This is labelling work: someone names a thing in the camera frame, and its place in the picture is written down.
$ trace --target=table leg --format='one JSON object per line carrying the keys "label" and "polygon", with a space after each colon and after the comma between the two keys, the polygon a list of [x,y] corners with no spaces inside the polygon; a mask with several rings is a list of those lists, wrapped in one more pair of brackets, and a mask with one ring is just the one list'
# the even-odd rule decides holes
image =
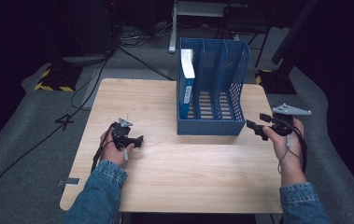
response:
{"label": "table leg", "polygon": [[177,45],[177,0],[174,1],[174,8],[173,8],[173,32],[170,38],[170,47],[168,52],[175,53],[176,52],[176,45]]}

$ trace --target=handheld controller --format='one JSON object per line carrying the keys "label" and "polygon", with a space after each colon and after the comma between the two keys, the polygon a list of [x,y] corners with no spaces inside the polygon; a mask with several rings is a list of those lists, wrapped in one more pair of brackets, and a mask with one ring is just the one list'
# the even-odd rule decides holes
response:
{"label": "handheld controller", "polygon": [[[292,133],[293,115],[311,115],[310,110],[303,110],[286,104],[273,108],[272,111],[272,117],[261,113],[259,119],[268,123],[273,122],[273,125],[269,127],[281,136]],[[252,129],[256,135],[261,136],[262,140],[267,141],[269,139],[262,130],[263,125],[247,119],[247,127]]]}
{"label": "handheld controller", "polygon": [[114,122],[110,125],[112,131],[113,142],[118,150],[122,147],[127,147],[128,145],[134,143],[134,147],[141,147],[142,142],[144,141],[144,135],[141,135],[137,138],[129,138],[128,133],[133,126],[133,123],[125,119],[119,119],[119,122]]}

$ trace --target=equipment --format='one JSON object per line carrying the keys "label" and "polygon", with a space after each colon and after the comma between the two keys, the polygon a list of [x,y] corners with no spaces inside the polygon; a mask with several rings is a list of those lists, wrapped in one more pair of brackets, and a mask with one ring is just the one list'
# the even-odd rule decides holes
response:
{"label": "equipment", "polygon": [[114,122],[110,125],[110,128],[113,129],[113,142],[115,143],[115,146],[118,150],[120,150],[122,147],[126,148],[132,143],[134,143],[134,147],[141,147],[142,142],[144,141],[144,135],[141,135],[138,138],[129,138],[127,136],[131,130],[129,126],[133,126],[133,123],[130,123],[125,119],[119,119],[119,123]]}
{"label": "equipment", "polygon": [[[125,160],[124,167],[127,165],[128,155],[125,148],[127,148],[127,146],[132,143],[134,143],[134,147],[141,147],[142,142],[144,141],[144,135],[141,135],[138,138],[129,138],[127,136],[131,130],[129,126],[133,126],[133,123],[130,123],[125,119],[119,119],[119,123],[115,121],[109,126],[109,128],[106,131],[106,135],[101,141],[100,147],[98,148],[97,152],[94,155],[94,158],[92,159],[92,171],[95,169],[98,159],[100,158],[100,155],[104,150],[104,147],[110,142],[113,142],[115,144],[115,147],[119,151],[124,150],[124,160]],[[107,136],[110,133],[112,134],[112,141],[106,142]]]}
{"label": "equipment", "polygon": [[[310,110],[303,110],[286,104],[273,108],[272,111],[273,117],[261,113],[259,119],[268,123],[273,122],[273,125],[270,126],[270,128],[281,136],[286,136],[292,133],[293,115],[311,115]],[[252,129],[256,135],[260,135],[262,140],[268,140],[269,137],[262,130],[263,125],[256,124],[247,119],[247,127]]]}

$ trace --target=denim sleeve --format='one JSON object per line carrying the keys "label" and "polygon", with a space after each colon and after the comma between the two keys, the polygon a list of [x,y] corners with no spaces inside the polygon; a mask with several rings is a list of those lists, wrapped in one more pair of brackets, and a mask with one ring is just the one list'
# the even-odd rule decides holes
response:
{"label": "denim sleeve", "polygon": [[127,173],[110,161],[100,161],[63,223],[113,223],[120,207]]}
{"label": "denim sleeve", "polygon": [[311,183],[281,187],[284,223],[331,223]]}

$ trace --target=wooden table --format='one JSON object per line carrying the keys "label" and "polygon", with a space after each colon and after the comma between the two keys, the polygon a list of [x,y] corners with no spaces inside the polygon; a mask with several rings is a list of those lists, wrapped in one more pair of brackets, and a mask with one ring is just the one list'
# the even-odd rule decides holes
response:
{"label": "wooden table", "polygon": [[[90,174],[101,134],[119,118],[134,124],[129,137],[144,144],[129,158],[122,190],[124,212],[282,213],[280,175],[273,144],[244,127],[239,136],[177,135],[176,82],[112,79],[101,82],[66,186],[61,208],[68,210]],[[246,119],[270,114],[261,86],[244,85]]]}

